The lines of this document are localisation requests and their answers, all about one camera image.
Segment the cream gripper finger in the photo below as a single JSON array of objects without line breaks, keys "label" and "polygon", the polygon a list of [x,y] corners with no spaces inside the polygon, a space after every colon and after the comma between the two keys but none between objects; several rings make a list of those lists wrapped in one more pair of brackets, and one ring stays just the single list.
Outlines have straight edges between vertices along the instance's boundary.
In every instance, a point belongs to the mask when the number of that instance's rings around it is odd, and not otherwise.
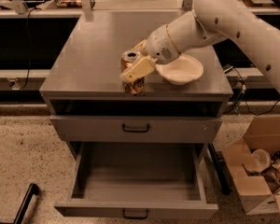
[{"label": "cream gripper finger", "polygon": [[139,78],[149,75],[155,70],[156,61],[151,56],[138,59],[131,67],[126,68],[120,74],[120,80],[123,82],[134,82]]},{"label": "cream gripper finger", "polygon": [[143,41],[141,41],[140,43],[138,43],[134,49],[138,52],[140,52],[143,56],[147,56],[147,50],[146,50],[146,44],[147,41],[144,39]]}]

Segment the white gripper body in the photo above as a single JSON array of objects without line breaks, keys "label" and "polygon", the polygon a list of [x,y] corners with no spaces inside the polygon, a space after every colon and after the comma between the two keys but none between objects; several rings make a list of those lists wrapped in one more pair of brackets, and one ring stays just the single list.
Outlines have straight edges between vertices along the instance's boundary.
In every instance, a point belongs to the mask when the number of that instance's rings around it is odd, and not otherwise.
[{"label": "white gripper body", "polygon": [[170,63],[179,57],[179,52],[172,43],[166,25],[149,35],[146,42],[146,52],[157,59],[157,63]]}]

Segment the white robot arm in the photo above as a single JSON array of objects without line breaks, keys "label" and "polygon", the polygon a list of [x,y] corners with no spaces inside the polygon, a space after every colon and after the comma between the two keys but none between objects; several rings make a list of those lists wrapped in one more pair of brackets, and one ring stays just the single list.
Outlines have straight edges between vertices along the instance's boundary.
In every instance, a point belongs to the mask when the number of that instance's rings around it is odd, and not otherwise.
[{"label": "white robot arm", "polygon": [[193,0],[192,10],[153,31],[133,48],[138,55],[120,75],[133,82],[189,50],[230,39],[280,94],[280,30],[241,0]]}]

